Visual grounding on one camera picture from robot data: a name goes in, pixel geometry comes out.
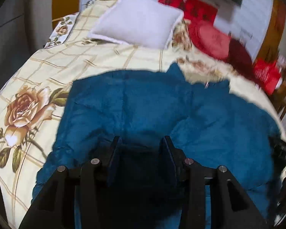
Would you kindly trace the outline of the large blue padded jacket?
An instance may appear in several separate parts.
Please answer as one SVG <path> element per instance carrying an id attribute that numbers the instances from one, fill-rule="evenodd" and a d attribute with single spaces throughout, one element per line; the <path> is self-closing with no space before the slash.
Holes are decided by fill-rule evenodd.
<path id="1" fill-rule="evenodd" d="M 180 209 L 158 201 L 148 153 L 169 136 L 203 166 L 224 165 L 246 190 L 262 216 L 275 218 L 278 174 L 269 137 L 280 136 L 263 109 L 230 93 L 229 81 L 190 84 L 177 64 L 166 72 L 118 70 L 73 83 L 52 152 L 38 171 L 33 197 L 58 166 L 73 169 L 97 147 L 122 139 L 110 224 L 119 228 L 177 228 Z"/>

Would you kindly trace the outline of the wooden chair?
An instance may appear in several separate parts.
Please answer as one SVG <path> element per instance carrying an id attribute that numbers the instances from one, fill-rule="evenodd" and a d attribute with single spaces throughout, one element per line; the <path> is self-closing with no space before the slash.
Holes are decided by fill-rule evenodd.
<path id="1" fill-rule="evenodd" d="M 281 74 L 282 83 L 270 96 L 270 101 L 280 116 L 280 120 L 282 120 L 286 114 L 286 67 L 282 69 Z"/>

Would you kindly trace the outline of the red shopping bag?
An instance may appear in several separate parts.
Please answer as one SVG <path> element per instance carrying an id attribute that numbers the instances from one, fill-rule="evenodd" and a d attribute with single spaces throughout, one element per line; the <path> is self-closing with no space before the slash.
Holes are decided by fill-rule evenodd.
<path id="1" fill-rule="evenodd" d="M 277 60 L 267 62 L 261 58 L 255 60 L 253 64 L 253 80 L 268 96 L 273 94 L 281 78 L 276 64 Z"/>

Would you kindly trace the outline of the cream floral plaid bedspread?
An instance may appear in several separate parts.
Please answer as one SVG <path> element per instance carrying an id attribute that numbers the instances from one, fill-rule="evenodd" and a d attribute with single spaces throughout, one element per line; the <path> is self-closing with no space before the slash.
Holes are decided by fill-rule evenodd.
<path id="1" fill-rule="evenodd" d="M 116 2 L 93 0 L 81 13 L 66 16 L 50 45 L 36 51 L 0 91 L 0 187 L 11 228 L 19 228 L 31 205 L 37 173 L 52 152 L 77 80 L 116 70 L 166 72 L 176 63 L 190 84 L 229 81 L 230 93 L 265 110 L 286 140 L 266 94 L 231 65 L 199 51 L 189 38 L 189 20 L 176 25 L 164 50 L 89 38 L 96 21 Z"/>

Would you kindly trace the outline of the dark red round cushion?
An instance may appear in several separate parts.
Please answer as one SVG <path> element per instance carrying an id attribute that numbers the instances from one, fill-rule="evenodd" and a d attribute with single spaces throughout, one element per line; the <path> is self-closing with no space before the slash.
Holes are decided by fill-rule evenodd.
<path id="1" fill-rule="evenodd" d="M 227 62 L 232 65 L 238 74 L 251 81 L 255 79 L 253 62 L 250 55 L 246 51 L 246 48 L 238 40 L 233 38 L 229 43 Z"/>

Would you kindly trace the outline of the red headboard decoration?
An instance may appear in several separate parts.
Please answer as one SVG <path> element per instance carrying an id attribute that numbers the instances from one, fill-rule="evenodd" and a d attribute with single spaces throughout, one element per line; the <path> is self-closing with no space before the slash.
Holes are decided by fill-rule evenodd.
<path id="1" fill-rule="evenodd" d="M 159 3 L 178 8 L 184 12 L 184 19 L 192 23 L 201 21 L 214 24 L 218 9 L 201 0 L 158 0 Z"/>

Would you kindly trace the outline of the grey wardrobe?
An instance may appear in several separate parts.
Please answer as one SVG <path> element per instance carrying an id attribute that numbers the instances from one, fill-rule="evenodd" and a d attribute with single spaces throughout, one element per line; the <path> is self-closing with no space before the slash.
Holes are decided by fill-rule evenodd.
<path id="1" fill-rule="evenodd" d="M 45 46 L 52 0 L 0 0 L 0 90 L 25 61 Z"/>

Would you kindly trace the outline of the white square pillow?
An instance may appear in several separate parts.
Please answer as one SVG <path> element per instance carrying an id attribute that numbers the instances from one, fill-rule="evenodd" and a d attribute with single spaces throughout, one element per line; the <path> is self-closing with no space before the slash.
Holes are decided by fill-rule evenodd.
<path id="1" fill-rule="evenodd" d="M 183 16 L 182 10 L 153 0 L 117 0 L 96 21 L 88 37 L 163 50 Z"/>

